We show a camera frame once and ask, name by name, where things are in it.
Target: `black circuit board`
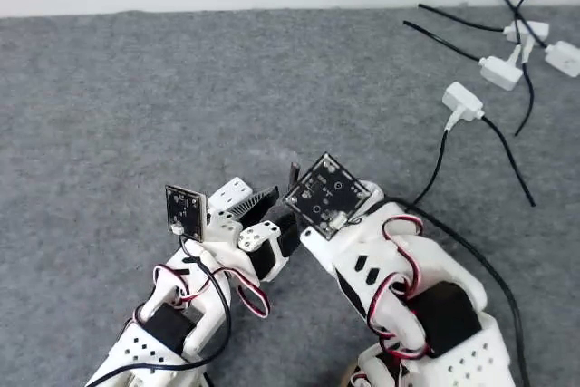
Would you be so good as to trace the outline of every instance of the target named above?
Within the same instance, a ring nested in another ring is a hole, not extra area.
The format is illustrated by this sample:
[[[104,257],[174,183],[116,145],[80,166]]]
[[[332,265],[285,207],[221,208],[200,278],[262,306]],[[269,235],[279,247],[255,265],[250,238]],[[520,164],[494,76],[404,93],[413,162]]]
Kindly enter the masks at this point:
[[[206,218],[206,197],[192,190],[166,185],[167,225],[180,224],[183,236],[197,241],[203,239],[203,219]]]
[[[351,218],[371,192],[336,159],[325,153],[285,196],[285,203],[327,240],[341,212]]]

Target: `robotic arm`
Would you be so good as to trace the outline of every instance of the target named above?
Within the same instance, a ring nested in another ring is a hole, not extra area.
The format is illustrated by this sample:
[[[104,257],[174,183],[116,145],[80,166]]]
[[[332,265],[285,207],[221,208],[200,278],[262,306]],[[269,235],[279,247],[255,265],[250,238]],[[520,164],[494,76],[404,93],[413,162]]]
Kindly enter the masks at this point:
[[[252,313],[266,318],[270,305],[260,284],[276,278],[298,243],[293,220],[255,223],[276,203],[277,189],[254,194],[235,178],[208,200],[173,186],[166,193],[169,230],[180,248],[154,267],[149,299],[134,311],[87,387],[210,387],[199,353],[229,322],[230,284]],[[201,315],[196,323],[188,311]]]
[[[285,202],[309,224],[301,242],[379,339],[350,385],[514,386],[483,285],[422,235],[420,219],[327,154]]]
[[[225,344],[206,359],[199,353],[229,327],[229,286],[267,317],[260,284],[276,278],[299,242],[378,337],[360,354],[351,386],[514,386],[483,285],[422,235],[420,219],[330,155],[300,180],[294,168],[285,196],[292,213],[276,214],[277,189],[254,194],[239,178],[208,200],[178,187],[166,193],[180,248],[155,266],[149,299],[85,387],[211,387],[205,368]],[[196,323],[189,310],[201,315]]]

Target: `white plug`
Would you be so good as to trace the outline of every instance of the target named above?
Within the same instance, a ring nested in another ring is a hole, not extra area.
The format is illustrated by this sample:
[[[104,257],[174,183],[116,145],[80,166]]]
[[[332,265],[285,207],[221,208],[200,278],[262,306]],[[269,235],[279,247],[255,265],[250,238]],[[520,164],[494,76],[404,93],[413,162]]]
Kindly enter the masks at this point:
[[[514,52],[509,56],[507,61],[499,59],[496,56],[481,58],[481,75],[490,82],[506,91],[511,91],[516,87],[517,81],[522,77],[523,72],[516,67],[516,61],[521,52],[521,45],[517,45]]]
[[[580,49],[565,41],[546,48],[546,62],[570,77],[580,74]]]
[[[459,120],[472,121],[483,117],[483,103],[459,82],[452,83],[443,94],[443,104],[452,110],[445,126],[450,131]]]
[[[540,40],[542,41],[546,40],[547,36],[550,34],[550,25],[548,23],[529,22],[529,21],[527,23],[534,31],[534,34],[536,34],[536,36]],[[519,30],[519,34],[521,36],[522,41],[524,41],[528,36],[531,36],[530,32],[527,30],[527,27],[522,23],[521,20],[517,20],[517,29]],[[506,36],[508,41],[512,43],[517,43],[517,32],[515,22],[511,22],[509,26],[506,26],[506,28],[504,28],[504,35]]]

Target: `ventilation holes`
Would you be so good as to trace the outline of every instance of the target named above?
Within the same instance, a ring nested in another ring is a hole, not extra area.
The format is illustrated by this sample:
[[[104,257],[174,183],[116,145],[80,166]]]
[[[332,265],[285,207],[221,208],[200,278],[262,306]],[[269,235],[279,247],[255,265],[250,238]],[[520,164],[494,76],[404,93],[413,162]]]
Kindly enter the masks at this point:
[[[356,272],[360,272],[363,270],[364,264],[366,263],[367,258],[369,258],[369,257],[368,256],[359,256],[359,258],[356,259],[356,264],[354,265],[354,270]]]
[[[379,276],[379,268],[374,267],[369,271],[369,274],[366,276],[366,284],[374,285],[374,283],[377,281],[378,276]]]

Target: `floor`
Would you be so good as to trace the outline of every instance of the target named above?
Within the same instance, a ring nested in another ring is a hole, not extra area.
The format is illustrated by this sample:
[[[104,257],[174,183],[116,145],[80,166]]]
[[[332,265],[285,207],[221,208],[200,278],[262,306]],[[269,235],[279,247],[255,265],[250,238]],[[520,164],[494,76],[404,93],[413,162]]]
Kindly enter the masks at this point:
[[[505,9],[456,11],[505,25]],[[529,8],[550,38],[580,45],[580,7]],[[449,136],[422,205],[483,251],[521,305],[535,386],[573,386],[580,328],[580,82],[539,50],[504,92],[475,63],[401,25],[410,19],[478,55],[499,34],[425,11],[328,10],[0,20],[0,372],[5,386],[83,385],[174,251],[164,184],[212,192],[238,175],[285,185],[290,162],[328,150],[355,176],[412,198],[427,182],[462,82],[513,147],[531,208],[493,132]],[[512,357],[508,304],[461,247],[428,235],[485,284]],[[234,304],[234,334],[209,368],[216,386],[335,386],[372,344],[336,283],[300,247],[265,286],[273,313]],[[512,365],[517,380],[517,367]]]

